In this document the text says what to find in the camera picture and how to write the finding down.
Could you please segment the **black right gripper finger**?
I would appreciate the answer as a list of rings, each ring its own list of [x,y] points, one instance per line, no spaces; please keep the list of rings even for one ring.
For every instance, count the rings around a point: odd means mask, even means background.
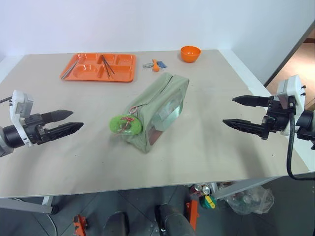
[[[244,106],[251,107],[268,107],[269,106],[269,97],[254,96],[254,95],[242,95],[232,99],[232,101],[239,103]]]
[[[227,126],[234,128],[238,131],[255,134],[263,140],[268,139],[269,129],[265,125],[251,123],[250,121],[242,119],[223,119],[222,121]]]

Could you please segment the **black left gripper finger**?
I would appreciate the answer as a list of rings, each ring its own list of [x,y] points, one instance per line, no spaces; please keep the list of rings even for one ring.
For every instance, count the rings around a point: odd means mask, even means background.
[[[71,135],[78,131],[84,125],[83,122],[69,122],[63,125],[59,125],[56,128],[48,131],[48,140],[54,141],[62,137]]]
[[[40,116],[43,119],[44,123],[52,123],[52,122],[58,122],[58,121],[64,120],[72,114],[73,114],[73,111],[56,110],[56,111],[41,114]]]

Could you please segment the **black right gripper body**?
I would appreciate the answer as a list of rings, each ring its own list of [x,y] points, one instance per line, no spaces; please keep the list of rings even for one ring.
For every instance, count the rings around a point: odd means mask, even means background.
[[[288,97],[286,108],[283,108],[280,101],[275,100],[274,96],[270,96],[267,108],[262,125],[270,132],[284,131],[286,126],[290,124],[290,116],[296,115],[296,101],[293,96]]]

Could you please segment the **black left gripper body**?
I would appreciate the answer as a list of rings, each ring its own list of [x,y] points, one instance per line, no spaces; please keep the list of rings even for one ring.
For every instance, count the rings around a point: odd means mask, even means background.
[[[51,122],[48,113],[33,114],[25,118],[23,129],[32,144],[43,144],[50,141],[49,130],[44,126]]]

